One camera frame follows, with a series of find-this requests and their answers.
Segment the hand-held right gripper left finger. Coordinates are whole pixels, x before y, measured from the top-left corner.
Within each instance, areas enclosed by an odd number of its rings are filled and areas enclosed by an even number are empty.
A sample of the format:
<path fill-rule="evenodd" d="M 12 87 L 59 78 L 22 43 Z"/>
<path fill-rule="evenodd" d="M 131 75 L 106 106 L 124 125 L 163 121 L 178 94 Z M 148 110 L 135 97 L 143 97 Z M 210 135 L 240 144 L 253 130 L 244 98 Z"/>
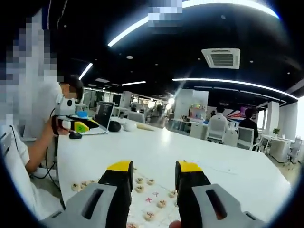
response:
<path fill-rule="evenodd" d="M 133 161 L 109 166 L 97 183 L 71 197 L 64 210 L 41 221 L 44 228 L 124 228 L 132 202 Z"/>

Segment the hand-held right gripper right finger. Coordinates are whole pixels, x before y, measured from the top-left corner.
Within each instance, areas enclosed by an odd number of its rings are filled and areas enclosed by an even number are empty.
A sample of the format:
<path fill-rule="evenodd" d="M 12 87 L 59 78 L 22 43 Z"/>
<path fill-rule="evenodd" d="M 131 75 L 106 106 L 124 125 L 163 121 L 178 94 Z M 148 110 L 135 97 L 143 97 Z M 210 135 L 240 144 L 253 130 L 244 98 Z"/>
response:
<path fill-rule="evenodd" d="M 261 221 L 195 163 L 177 161 L 175 189 L 182 228 L 263 228 Z"/>

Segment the person's left hand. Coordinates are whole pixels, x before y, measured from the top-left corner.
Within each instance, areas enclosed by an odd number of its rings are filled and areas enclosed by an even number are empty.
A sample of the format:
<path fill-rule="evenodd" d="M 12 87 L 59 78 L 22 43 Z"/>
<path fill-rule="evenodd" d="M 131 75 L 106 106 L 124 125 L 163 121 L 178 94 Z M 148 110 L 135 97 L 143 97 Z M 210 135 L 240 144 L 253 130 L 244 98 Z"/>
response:
<path fill-rule="evenodd" d="M 56 115 L 50 117 L 46 124 L 47 132 L 54 136 L 69 135 L 70 130 L 60 126 L 59 121 L 60 119 Z"/>

